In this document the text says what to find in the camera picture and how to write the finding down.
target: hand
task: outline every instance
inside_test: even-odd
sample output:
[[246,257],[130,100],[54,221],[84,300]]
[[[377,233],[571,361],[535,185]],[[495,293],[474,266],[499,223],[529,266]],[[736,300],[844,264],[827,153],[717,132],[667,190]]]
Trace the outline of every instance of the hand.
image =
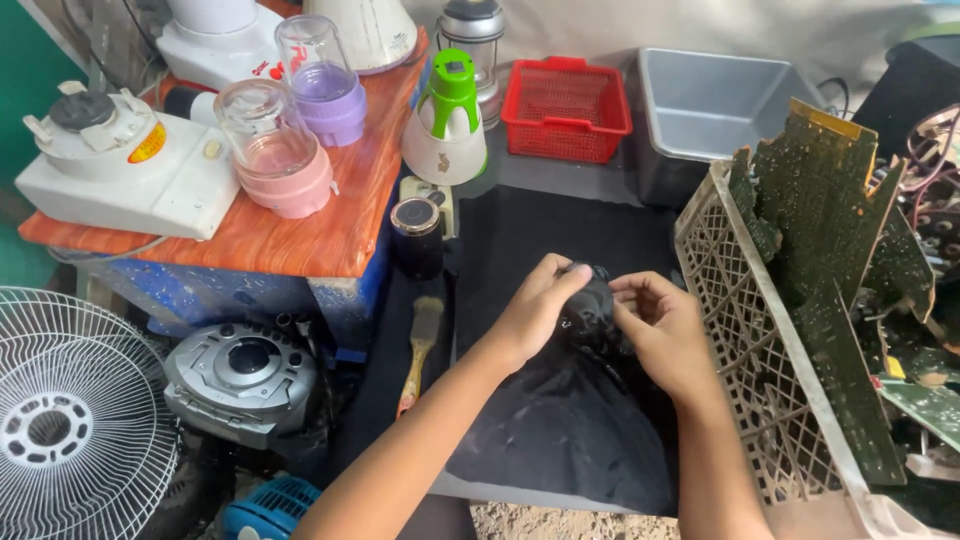
[[590,281],[592,271],[586,264],[557,278],[557,272],[570,263],[556,254],[544,257],[481,339],[498,351],[508,373],[540,352],[557,327],[561,307]]
[[656,272],[610,282],[614,323],[630,338],[640,364],[667,394],[686,405],[720,388],[707,333],[692,295]]

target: dirt ground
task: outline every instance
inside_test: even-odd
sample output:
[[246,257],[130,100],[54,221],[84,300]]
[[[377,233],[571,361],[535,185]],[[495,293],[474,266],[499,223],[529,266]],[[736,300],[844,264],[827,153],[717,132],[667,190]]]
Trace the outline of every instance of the dirt ground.
[[479,540],[679,540],[677,520],[487,503],[470,507]]

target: red plastic basket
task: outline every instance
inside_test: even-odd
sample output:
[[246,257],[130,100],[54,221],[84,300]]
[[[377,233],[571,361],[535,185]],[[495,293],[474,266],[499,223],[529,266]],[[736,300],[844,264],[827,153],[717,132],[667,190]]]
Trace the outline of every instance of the red plastic basket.
[[620,72],[568,57],[515,61],[500,117],[511,154],[595,163],[634,128]]

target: orange tabletop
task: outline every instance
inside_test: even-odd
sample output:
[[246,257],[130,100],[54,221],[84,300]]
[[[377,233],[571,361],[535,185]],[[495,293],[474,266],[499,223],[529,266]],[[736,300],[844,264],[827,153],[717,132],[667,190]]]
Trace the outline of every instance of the orange tabletop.
[[[261,3],[285,16],[299,7]],[[367,91],[367,126],[357,142],[327,148],[339,195],[303,219],[281,219],[241,190],[213,239],[170,238],[134,258],[246,272],[315,278],[359,278],[373,255],[387,202],[400,169],[400,132],[425,62],[428,39],[419,30],[411,60],[361,77]],[[154,235],[65,223],[38,211],[19,228],[28,241],[93,253],[118,254]]]

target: wooden brush handle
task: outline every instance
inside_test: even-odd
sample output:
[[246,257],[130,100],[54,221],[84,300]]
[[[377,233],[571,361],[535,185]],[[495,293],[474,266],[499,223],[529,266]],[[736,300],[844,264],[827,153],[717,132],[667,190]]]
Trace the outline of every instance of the wooden brush handle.
[[414,343],[414,360],[410,363],[410,373],[407,374],[407,381],[403,384],[403,391],[400,392],[400,403],[396,407],[396,418],[400,419],[403,413],[410,410],[420,398],[420,374],[423,371],[423,361],[426,360],[427,353],[430,352],[430,345],[423,343]]

